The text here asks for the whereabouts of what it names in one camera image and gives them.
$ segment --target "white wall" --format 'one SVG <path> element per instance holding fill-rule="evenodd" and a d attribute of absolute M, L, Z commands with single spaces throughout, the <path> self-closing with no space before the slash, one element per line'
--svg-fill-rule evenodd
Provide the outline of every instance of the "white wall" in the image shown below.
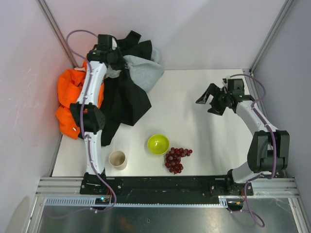
<path fill-rule="evenodd" d="M 299 0 L 255 71 L 270 121 L 291 136 L 288 173 L 311 218 L 311 1 Z"/>
<path fill-rule="evenodd" d="M 36 1 L 3 1 L 0 28 L 0 232 L 18 233 L 52 161 L 57 76 L 70 66 Z"/>
<path fill-rule="evenodd" d="M 64 35 L 75 29 L 151 39 L 166 69 L 249 68 L 285 0 L 47 0 Z M 86 54 L 96 40 L 75 35 Z"/>

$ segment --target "white tabletop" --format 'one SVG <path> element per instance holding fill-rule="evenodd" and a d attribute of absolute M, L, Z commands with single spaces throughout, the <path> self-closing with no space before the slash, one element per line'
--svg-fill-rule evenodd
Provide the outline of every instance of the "white tabletop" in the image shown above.
<path fill-rule="evenodd" d="M 102 147 L 107 176 L 170 176 L 163 156 L 150 154 L 146 142 L 153 134 L 168 137 L 172 147 L 193 150 L 181 159 L 178 175 L 223 175 L 246 161 L 252 135 L 244 122 L 226 109 L 223 116 L 207 112 L 209 104 L 195 104 L 210 83 L 222 86 L 222 78 L 241 69 L 168 70 L 148 93 L 152 108 L 135 124 L 121 124 L 111 145 Z M 128 159 L 119 171 L 108 163 L 115 150 Z M 53 176 L 81 177 L 86 171 L 86 149 L 82 139 L 63 136 Z"/>

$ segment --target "gray floor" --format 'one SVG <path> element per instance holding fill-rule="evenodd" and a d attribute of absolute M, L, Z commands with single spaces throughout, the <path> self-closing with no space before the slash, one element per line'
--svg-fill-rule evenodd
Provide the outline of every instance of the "gray floor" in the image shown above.
<path fill-rule="evenodd" d="M 247 213 L 224 208 L 114 208 L 107 213 L 89 210 L 63 216 L 80 207 L 45 207 L 40 233 L 297 233 L 287 199 L 250 200 L 252 210 L 266 224 L 258 227 Z"/>

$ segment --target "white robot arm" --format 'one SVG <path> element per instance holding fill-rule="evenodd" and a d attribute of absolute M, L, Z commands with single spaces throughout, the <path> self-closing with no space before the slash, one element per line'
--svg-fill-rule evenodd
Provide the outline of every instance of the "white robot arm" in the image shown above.
<path fill-rule="evenodd" d="M 285 169 L 289 154 L 288 132 L 279 131 L 273 126 L 258 109 L 253 97 L 244 94 L 242 79 L 229 78 L 223 81 L 224 86 L 221 89 L 211 83 L 196 103 L 205 104 L 212 95 L 212 108 L 208 110 L 209 113 L 221 116 L 228 107 L 241 117 L 253 135 L 247 162 L 228 172 L 232 182 L 245 183 L 259 174 Z"/>
<path fill-rule="evenodd" d="M 108 67 L 121 69 L 125 61 L 118 49 L 116 39 L 111 35 L 98 35 L 98 44 L 87 54 L 86 79 L 76 103 L 70 105 L 70 111 L 80 127 L 86 144 L 86 172 L 95 175 L 104 172 L 105 164 L 101 156 L 101 135 L 105 119 L 98 109 L 98 97 L 101 84 Z"/>

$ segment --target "yellow-green bowl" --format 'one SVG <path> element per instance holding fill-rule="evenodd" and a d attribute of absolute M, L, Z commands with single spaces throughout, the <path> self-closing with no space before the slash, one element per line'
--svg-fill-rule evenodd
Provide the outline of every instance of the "yellow-green bowl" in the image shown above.
<path fill-rule="evenodd" d="M 166 136 L 156 134 L 149 138 L 147 146 L 152 154 L 162 155 L 168 151 L 170 142 Z"/>

